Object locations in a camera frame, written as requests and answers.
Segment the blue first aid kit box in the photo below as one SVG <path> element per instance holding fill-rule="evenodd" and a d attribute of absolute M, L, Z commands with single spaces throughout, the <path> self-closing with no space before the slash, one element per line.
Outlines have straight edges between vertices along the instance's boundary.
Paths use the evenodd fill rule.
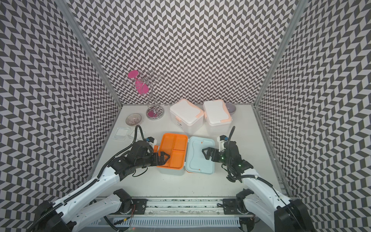
<path fill-rule="evenodd" d="M 206 160 L 202 149 L 213 148 L 215 142 L 212 139 L 201 137 L 188 137 L 187 152 L 183 169 L 180 171 L 172 171 L 160 169 L 159 172 L 165 175 L 182 176 L 186 172 L 193 174 L 212 175 L 215 170 L 214 163 L 211 160 Z"/>

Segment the orange tray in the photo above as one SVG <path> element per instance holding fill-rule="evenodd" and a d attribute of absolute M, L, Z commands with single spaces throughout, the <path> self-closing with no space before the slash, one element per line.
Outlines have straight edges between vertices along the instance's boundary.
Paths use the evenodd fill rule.
<path fill-rule="evenodd" d="M 170 155 L 160 169 L 180 171 L 184 167 L 187 152 L 188 136 L 183 134 L 165 133 L 162 136 L 159 152 Z"/>

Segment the white first aid box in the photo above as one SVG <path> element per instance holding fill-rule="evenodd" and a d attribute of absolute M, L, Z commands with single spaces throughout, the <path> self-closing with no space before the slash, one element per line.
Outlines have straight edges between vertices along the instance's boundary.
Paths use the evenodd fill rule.
<path fill-rule="evenodd" d="M 170 107 L 172 122 L 186 134 L 193 135 L 203 126 L 204 111 L 186 99 Z"/>
<path fill-rule="evenodd" d="M 223 100 L 203 103 L 206 129 L 212 136 L 227 135 L 232 124 L 232 117 Z"/>

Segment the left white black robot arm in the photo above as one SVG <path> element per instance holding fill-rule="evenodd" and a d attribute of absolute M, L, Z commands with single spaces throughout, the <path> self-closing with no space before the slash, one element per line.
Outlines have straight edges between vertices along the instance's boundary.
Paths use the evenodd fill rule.
<path fill-rule="evenodd" d="M 99 173 L 84 185 L 57 199 L 45 201 L 34 211 L 35 219 L 28 232 L 78 232 L 93 221 L 112 213 L 132 214 L 132 197 L 123 189 L 114 191 L 95 202 L 102 192 L 133 176 L 137 169 L 163 166 L 170 159 L 165 152 L 157 152 L 153 137 L 133 138 L 132 143 L 113 155 Z"/>

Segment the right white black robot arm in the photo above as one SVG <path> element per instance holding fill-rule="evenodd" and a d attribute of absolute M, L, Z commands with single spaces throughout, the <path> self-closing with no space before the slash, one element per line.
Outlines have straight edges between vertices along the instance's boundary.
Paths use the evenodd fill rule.
<path fill-rule="evenodd" d="M 280 193 L 251 163 L 242 159 L 237 143 L 232 140 L 234 131 L 233 127 L 229 136 L 220 136 L 218 149 L 204 148 L 202 153 L 206 160 L 226 167 L 228 181 L 246 185 L 247 188 L 236 195 L 238 210 L 253 213 L 274 232 L 315 231 L 308 208 L 300 199 Z"/>

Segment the small clear glass bowl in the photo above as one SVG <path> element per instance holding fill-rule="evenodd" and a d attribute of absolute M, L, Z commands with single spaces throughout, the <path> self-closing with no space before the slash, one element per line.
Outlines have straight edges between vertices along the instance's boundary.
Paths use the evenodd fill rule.
<path fill-rule="evenodd" d="M 142 116 L 138 113 L 133 113 L 127 116 L 125 123 L 128 126 L 136 126 L 142 121 Z"/>

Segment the small grey round bowl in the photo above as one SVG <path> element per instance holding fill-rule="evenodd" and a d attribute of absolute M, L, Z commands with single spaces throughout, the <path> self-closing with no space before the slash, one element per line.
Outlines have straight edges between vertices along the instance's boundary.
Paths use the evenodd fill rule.
<path fill-rule="evenodd" d="M 230 102 L 227 102 L 226 103 L 226 107 L 227 107 L 227 110 L 228 112 L 230 113 L 230 115 L 232 116 L 235 112 L 236 112 L 236 106 Z"/>

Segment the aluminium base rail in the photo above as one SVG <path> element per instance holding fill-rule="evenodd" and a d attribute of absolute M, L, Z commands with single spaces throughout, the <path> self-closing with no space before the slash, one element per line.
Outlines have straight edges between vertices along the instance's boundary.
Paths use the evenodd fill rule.
<path fill-rule="evenodd" d="M 226 197 L 148 197 L 133 198 L 134 213 L 109 213 L 108 217 L 251 217 L 257 210 L 245 206 L 246 212 L 241 206 L 237 206 L 235 198 Z"/>

